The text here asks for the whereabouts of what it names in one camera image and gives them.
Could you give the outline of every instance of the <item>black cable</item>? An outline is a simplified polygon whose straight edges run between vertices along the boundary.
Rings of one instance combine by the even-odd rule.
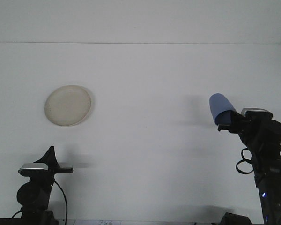
[[[242,149],[241,151],[241,156],[242,156],[242,160],[240,160],[238,163],[236,163],[235,165],[235,169],[237,170],[237,172],[241,173],[241,174],[250,174],[251,172],[253,172],[254,170],[251,170],[250,172],[245,172],[245,171],[242,171],[238,168],[238,165],[243,163],[243,162],[246,162],[246,163],[249,163],[249,164],[252,164],[252,160],[249,160],[247,158],[244,157],[244,151],[245,150],[248,150],[248,148],[245,148],[245,149]]]
[[[64,195],[64,198],[65,198],[65,202],[66,202],[66,218],[65,218],[65,225],[67,225],[67,198],[66,198],[66,195],[65,195],[65,192],[64,190],[61,188],[61,186],[56,182],[54,181],[54,183],[56,183],[56,185],[60,188],[62,194]]]
[[[18,211],[18,212],[16,212],[11,218],[13,219],[18,213],[20,213],[20,212],[22,212],[22,211]]]

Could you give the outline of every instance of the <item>round plate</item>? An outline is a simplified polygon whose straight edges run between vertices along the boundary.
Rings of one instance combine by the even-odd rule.
[[[72,126],[81,122],[90,110],[88,92],[76,85],[63,86],[55,90],[45,103],[48,120],[60,126]]]

